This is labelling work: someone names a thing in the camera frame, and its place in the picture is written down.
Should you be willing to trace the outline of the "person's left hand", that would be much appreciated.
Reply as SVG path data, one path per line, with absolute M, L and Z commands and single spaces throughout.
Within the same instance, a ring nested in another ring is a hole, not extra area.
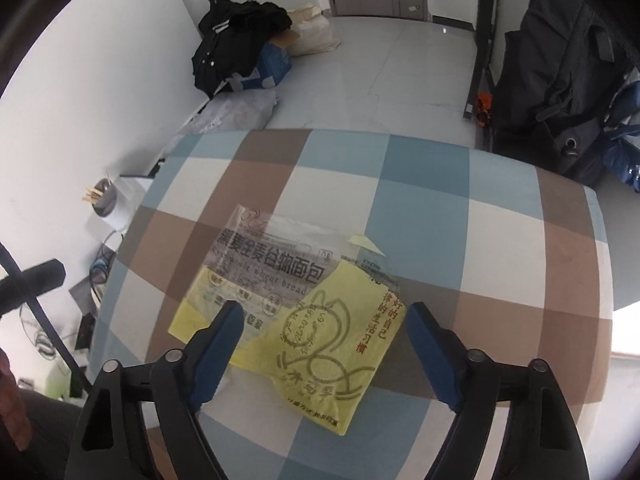
M 1 421 L 15 447 L 22 452 L 28 448 L 29 442 L 32 440 L 32 425 L 26 414 L 26 406 L 21 397 L 20 388 L 18 388 L 15 377 L 11 372 L 9 358 L 3 350 L 0 351 L 0 358 Z

